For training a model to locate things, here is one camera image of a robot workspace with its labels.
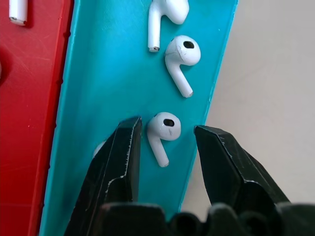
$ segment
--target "red plastic surface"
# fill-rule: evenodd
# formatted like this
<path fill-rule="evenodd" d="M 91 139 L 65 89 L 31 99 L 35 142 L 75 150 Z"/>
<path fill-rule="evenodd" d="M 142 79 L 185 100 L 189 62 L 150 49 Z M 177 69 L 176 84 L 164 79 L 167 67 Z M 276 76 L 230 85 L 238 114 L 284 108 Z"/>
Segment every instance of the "red plastic surface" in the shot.
<path fill-rule="evenodd" d="M 73 1 L 29 0 L 28 25 L 0 1 L 0 235 L 37 234 Z"/>

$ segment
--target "white wall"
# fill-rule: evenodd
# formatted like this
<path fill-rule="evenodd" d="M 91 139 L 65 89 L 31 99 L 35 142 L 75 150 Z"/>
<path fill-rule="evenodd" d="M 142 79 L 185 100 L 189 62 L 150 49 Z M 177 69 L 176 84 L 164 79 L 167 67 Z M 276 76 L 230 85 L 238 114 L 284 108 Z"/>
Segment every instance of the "white wall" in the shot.
<path fill-rule="evenodd" d="M 208 117 L 292 202 L 315 203 L 315 1 L 240 0 Z M 196 158 L 182 210 L 205 218 Z"/>

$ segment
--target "earbud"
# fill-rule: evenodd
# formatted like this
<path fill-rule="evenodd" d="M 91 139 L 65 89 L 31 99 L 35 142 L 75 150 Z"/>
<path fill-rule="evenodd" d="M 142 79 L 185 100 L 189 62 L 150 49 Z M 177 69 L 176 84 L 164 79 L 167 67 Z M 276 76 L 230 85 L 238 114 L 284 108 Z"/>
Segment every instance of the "earbud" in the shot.
<path fill-rule="evenodd" d="M 188 0 L 152 0 L 149 9 L 148 48 L 159 51 L 161 17 L 166 15 L 175 24 L 181 25 L 189 12 Z"/>
<path fill-rule="evenodd" d="M 165 64 L 177 88 L 184 97 L 193 94 L 187 79 L 180 69 L 180 65 L 195 65 L 201 58 L 201 51 L 195 40 L 188 36 L 175 37 L 165 52 Z"/>
<path fill-rule="evenodd" d="M 28 20 L 28 0 L 10 0 L 9 18 L 12 23 L 24 26 Z"/>
<path fill-rule="evenodd" d="M 173 141 L 181 135 L 181 122 L 171 113 L 161 112 L 155 115 L 148 124 L 147 135 L 154 156 L 159 166 L 168 166 L 168 158 L 161 139 Z"/>

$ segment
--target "teal plastic surface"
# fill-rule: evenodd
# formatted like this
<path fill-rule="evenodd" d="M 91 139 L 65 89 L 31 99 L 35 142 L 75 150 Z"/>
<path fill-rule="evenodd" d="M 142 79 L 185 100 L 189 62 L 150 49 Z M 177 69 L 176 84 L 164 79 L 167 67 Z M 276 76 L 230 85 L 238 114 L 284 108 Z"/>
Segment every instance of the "teal plastic surface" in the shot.
<path fill-rule="evenodd" d="M 196 154 L 193 128 L 206 121 L 237 0 L 190 0 L 183 25 L 163 17 L 158 53 L 147 48 L 150 3 L 75 1 L 40 236 L 64 234 L 94 149 L 132 116 L 141 116 L 144 127 L 139 201 L 161 205 L 167 218 L 180 210 Z M 188 99 L 164 63 L 167 45 L 181 34 L 201 50 L 197 65 L 181 67 L 194 91 Z M 146 137 L 146 124 L 159 112 L 182 123 L 180 138 L 163 142 L 166 168 Z"/>

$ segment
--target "earbud tip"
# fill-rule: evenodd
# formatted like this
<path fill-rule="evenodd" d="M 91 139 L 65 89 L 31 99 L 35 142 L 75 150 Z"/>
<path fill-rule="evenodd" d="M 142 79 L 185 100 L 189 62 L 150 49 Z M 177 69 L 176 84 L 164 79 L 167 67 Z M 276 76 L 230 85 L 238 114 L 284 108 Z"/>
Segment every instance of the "earbud tip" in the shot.
<path fill-rule="evenodd" d="M 159 47 L 152 47 L 152 48 L 149 48 L 149 51 L 151 53 L 157 53 L 159 51 Z"/>

